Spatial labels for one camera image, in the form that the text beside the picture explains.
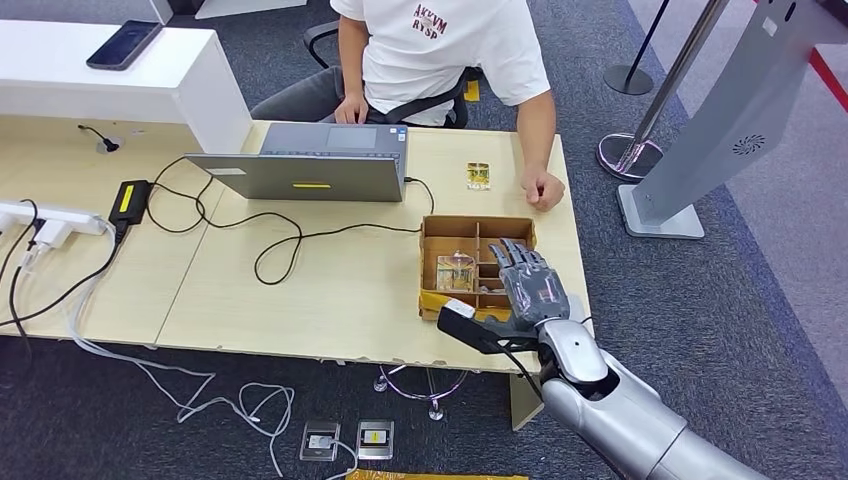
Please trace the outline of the person's right hand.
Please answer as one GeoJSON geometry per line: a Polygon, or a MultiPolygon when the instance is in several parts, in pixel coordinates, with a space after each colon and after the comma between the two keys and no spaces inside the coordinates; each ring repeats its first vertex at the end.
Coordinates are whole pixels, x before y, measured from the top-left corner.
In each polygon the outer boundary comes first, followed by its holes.
{"type": "Polygon", "coordinates": [[[365,124],[369,105],[362,92],[346,94],[334,111],[338,124],[365,124]]]}

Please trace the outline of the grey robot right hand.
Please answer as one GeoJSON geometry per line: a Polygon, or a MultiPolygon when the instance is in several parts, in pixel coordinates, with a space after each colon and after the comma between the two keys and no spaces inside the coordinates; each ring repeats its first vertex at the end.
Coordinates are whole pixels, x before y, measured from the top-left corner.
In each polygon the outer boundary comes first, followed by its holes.
{"type": "Polygon", "coordinates": [[[518,331],[570,319],[571,305],[561,279],[540,253],[508,238],[490,243],[488,249],[510,302],[510,322],[518,331]]]}

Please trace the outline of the person's left hand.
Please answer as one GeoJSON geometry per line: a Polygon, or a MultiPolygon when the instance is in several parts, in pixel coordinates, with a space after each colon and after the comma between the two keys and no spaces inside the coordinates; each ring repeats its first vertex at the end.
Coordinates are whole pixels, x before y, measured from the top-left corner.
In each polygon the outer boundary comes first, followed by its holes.
{"type": "Polygon", "coordinates": [[[521,180],[526,202],[537,211],[547,212],[564,197],[565,186],[545,169],[526,169],[521,180]]]}

